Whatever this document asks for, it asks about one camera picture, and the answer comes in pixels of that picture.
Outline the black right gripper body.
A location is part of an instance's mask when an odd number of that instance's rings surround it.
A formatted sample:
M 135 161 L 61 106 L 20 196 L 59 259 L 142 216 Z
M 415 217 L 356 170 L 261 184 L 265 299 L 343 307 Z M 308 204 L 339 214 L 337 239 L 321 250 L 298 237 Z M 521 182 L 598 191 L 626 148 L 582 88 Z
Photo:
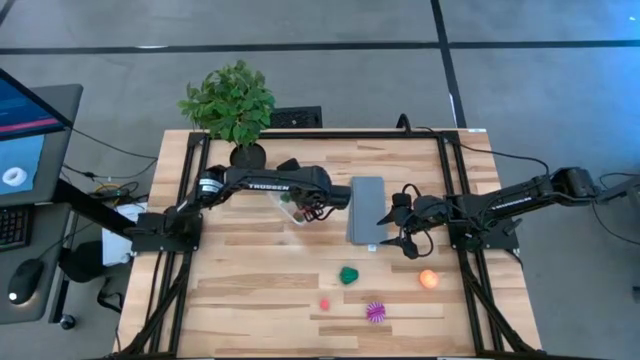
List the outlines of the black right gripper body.
M 419 196 L 409 206 L 408 213 L 401 218 L 399 227 L 407 239 L 423 231 L 446 223 L 449 217 L 448 204 L 435 196 Z

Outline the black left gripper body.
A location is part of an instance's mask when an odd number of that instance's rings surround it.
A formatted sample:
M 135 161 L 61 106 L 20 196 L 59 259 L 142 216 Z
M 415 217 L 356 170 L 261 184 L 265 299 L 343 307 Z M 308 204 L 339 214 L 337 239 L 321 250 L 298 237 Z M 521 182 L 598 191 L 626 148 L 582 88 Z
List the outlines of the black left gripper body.
M 331 200 L 301 200 L 298 212 L 306 222 L 324 221 L 336 210 Z

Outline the clear plastic tupperware container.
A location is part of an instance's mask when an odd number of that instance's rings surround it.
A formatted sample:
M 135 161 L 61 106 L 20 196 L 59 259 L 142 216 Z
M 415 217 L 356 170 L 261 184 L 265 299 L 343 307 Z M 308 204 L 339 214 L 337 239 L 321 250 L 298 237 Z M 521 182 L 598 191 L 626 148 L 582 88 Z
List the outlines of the clear plastic tupperware container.
M 301 209 L 291 198 L 291 201 L 288 203 L 284 203 L 280 200 L 280 196 L 282 193 L 289 193 L 289 192 L 268 192 L 268 196 L 269 198 L 272 200 L 272 202 L 284 213 L 284 215 L 291 220 L 294 224 L 298 225 L 298 226 L 303 226 L 305 224 L 308 223 L 307 218 L 305 217 L 306 215 L 306 211 Z M 293 214 L 295 212 L 301 212 L 304 215 L 305 221 L 304 222 L 297 222 L 294 217 Z

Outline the grey folded cloth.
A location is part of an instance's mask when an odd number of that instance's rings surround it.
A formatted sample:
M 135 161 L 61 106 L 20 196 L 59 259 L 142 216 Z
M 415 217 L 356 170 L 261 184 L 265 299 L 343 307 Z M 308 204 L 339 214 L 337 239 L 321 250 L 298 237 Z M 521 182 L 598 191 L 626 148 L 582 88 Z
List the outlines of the grey folded cloth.
M 386 194 L 382 177 L 353 177 L 347 240 L 356 246 L 377 246 L 387 239 L 385 225 L 378 222 L 386 216 Z

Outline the black plant pot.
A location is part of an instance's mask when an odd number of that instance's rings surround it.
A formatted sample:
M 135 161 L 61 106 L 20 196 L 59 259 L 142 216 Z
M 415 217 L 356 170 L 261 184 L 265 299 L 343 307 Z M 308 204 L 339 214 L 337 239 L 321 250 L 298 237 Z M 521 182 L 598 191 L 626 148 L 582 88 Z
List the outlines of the black plant pot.
M 230 154 L 230 164 L 239 168 L 264 169 L 266 166 L 266 151 L 257 144 L 236 146 Z

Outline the green leafy artificial plant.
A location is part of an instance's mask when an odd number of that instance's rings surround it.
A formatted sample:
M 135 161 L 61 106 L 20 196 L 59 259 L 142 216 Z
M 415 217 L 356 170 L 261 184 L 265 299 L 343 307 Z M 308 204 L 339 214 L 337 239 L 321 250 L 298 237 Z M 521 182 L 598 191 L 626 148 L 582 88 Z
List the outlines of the green leafy artificial plant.
M 266 78 L 244 60 L 209 73 L 196 86 L 186 85 L 186 98 L 177 102 L 194 126 L 236 146 L 253 145 L 271 126 L 275 97 Z

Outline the white paper sheet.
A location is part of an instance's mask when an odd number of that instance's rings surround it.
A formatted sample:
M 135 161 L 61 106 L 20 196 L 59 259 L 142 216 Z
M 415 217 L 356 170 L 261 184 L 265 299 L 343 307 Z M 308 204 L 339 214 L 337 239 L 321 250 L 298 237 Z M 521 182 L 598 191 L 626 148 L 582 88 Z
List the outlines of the white paper sheet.
M 132 203 L 116 206 L 115 210 L 136 223 L 140 213 L 147 210 L 148 203 Z M 102 263 L 106 267 L 126 264 L 132 258 L 132 242 L 105 228 L 102 229 Z

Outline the black round object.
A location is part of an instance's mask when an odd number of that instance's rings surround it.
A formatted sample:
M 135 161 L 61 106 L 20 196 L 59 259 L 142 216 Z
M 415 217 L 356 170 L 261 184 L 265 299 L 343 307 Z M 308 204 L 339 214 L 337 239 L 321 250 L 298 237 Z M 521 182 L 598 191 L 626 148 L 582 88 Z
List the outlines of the black round object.
M 85 242 L 75 249 L 62 248 L 58 266 L 70 280 L 86 283 L 105 274 L 102 256 L 101 241 Z

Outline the black computer mouse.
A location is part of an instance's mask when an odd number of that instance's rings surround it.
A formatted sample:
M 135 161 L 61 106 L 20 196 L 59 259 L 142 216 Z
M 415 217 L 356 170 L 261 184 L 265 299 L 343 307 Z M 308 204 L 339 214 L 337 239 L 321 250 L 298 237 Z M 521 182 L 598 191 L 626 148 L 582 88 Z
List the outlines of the black computer mouse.
M 14 305 L 26 303 L 34 295 L 41 275 L 44 262 L 39 258 L 32 258 L 22 262 L 9 280 L 7 295 Z

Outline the black computer monitor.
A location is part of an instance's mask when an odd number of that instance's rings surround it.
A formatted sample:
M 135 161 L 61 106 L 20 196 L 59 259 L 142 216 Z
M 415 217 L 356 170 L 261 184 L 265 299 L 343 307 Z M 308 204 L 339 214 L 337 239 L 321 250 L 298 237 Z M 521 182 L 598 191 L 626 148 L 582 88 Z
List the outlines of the black computer monitor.
M 0 68 L 0 207 L 53 200 L 83 91 L 28 88 Z

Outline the black keyboard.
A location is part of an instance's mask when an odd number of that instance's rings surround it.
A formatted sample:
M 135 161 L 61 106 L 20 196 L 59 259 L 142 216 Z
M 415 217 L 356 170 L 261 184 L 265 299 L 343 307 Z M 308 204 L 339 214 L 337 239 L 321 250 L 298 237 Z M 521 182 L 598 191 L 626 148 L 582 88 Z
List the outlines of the black keyboard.
M 29 245 L 33 213 L 33 205 L 0 208 L 0 252 Z

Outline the black aluminium table frame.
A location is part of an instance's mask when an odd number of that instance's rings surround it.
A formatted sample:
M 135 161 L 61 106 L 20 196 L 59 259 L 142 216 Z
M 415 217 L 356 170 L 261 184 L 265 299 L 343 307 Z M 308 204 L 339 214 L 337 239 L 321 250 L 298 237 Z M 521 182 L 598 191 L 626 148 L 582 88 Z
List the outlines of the black aluminium table frame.
M 232 145 L 221 140 L 191 147 L 190 130 L 164 134 L 153 176 L 149 210 L 162 212 L 182 200 L 200 169 L 229 165 Z M 459 150 L 435 134 L 417 130 L 270 130 L 261 145 L 267 166 L 289 158 L 302 166 L 319 165 L 334 183 L 353 176 L 380 176 L 391 194 L 413 183 L 423 194 L 486 193 L 500 188 L 490 154 Z M 150 303 L 157 255 L 136 256 L 119 324 L 122 351 L 111 359 L 173 360 L 232 357 L 473 357 L 492 349 L 486 311 L 470 306 L 459 260 L 466 255 L 449 245 L 446 228 L 434 229 L 435 251 L 421 260 L 406 259 L 395 247 L 353 246 L 346 241 L 347 211 L 323 222 L 294 225 L 268 195 L 237 193 L 203 212 L 199 249 L 164 256 L 153 302 L 179 272 L 190 266 L 188 285 L 158 324 L 149 345 L 134 345 Z M 521 266 L 501 250 L 486 250 L 485 261 L 470 257 L 473 270 L 488 270 L 493 297 L 525 343 L 541 349 Z M 352 285 L 339 283 L 343 266 L 359 270 Z M 429 269 L 439 285 L 425 289 L 419 274 Z M 328 299 L 328 311 L 320 308 Z M 366 318 L 366 307 L 380 302 L 383 322 Z

